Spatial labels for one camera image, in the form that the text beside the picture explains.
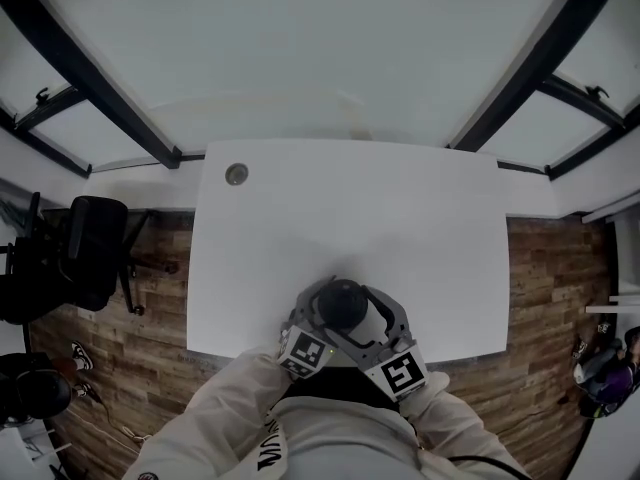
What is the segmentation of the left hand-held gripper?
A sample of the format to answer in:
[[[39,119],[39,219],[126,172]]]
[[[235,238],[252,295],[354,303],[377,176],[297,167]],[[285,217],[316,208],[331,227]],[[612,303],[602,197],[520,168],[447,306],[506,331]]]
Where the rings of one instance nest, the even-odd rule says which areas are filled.
[[[276,362],[295,378],[317,374],[335,354],[318,303],[320,292],[335,279],[335,275],[325,277],[303,289],[294,311],[281,326]]]

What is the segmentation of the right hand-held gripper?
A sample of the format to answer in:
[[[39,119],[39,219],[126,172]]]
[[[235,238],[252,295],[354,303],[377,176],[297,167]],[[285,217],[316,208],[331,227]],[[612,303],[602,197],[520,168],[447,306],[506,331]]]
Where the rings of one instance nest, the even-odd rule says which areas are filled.
[[[362,290],[367,299],[364,321],[347,330],[324,325],[323,331],[380,391],[399,402],[424,387],[429,374],[404,307],[372,286]]]

